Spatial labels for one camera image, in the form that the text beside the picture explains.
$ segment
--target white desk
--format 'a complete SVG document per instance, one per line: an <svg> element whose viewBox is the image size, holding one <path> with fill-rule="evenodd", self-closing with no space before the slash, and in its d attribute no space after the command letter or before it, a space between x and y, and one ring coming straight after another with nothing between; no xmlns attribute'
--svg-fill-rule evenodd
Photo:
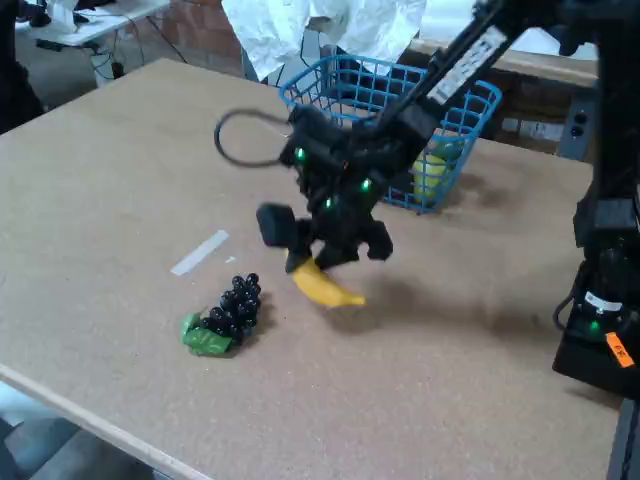
<svg viewBox="0 0 640 480"><path fill-rule="evenodd" d="M46 40L68 47L81 47L90 41L97 43L101 54L92 55L91 63L96 83L100 87L108 83L107 78L112 75L109 50L102 41L105 35L126 27L128 23L167 10L169 5L170 0L117 0L115 4L96 7L95 10L79 10L78 13L86 17L89 23L78 25L73 32L64 31L53 23L41 28L31 28L28 23L19 23L16 24L16 31L36 40Z"/></svg>

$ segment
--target toy banana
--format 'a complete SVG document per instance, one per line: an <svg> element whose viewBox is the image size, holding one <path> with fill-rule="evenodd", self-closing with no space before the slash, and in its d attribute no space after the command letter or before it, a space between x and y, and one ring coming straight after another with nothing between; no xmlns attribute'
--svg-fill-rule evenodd
<svg viewBox="0 0 640 480"><path fill-rule="evenodd" d="M313 257L296 268L291 276L300 291L315 303L327 307L366 304L366 299L363 296L345 290L320 270Z"/></svg>

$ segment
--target white tape strip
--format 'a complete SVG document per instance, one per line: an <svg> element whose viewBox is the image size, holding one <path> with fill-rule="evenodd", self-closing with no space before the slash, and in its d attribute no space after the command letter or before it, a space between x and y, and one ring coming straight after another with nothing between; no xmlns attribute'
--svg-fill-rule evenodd
<svg viewBox="0 0 640 480"><path fill-rule="evenodd" d="M180 260L180 262L171 269L171 273L180 277L185 273L190 272L193 267L204 260L207 255L222 245L227 238L229 238L229 234L227 232L224 230L218 230L211 238L202 242L198 248Z"/></svg>

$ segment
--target plastic basket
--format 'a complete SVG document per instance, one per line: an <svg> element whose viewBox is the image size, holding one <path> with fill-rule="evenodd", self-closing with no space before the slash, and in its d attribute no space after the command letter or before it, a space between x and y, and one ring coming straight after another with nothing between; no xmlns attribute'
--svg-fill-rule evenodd
<svg viewBox="0 0 640 480"><path fill-rule="evenodd" d="M333 55L320 59L288 81L281 87L280 96L290 109L311 104L339 125L348 126L382 110L389 99L411 89L425 74L426 70L415 67ZM438 209L501 98L498 88L476 82L460 104L446 113L441 128L413 168L391 182L384 200L419 213Z"/></svg>

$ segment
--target wooden table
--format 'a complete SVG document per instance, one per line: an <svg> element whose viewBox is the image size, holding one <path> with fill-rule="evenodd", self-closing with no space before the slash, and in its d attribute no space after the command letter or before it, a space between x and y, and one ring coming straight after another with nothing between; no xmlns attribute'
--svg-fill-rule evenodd
<svg viewBox="0 0 640 480"><path fill-rule="evenodd" d="M445 47L444 43L416 38L411 41L409 49L431 55L438 48ZM495 64L495 68L500 70L588 88L598 79L597 67L598 63L592 60L575 60L513 50L506 52Z"/></svg>
<svg viewBox="0 0 640 480"><path fill-rule="evenodd" d="M274 89L161 61L0 138L0 379L175 478L604 478L616 399L551 370L590 167L479 142L442 213L376 209L395 253L336 272L370 306L329 312L254 220L302 211L291 172L214 150L239 106L285 115ZM258 159L283 138L223 141ZM251 271L258 340L191 356L184 315Z"/></svg>

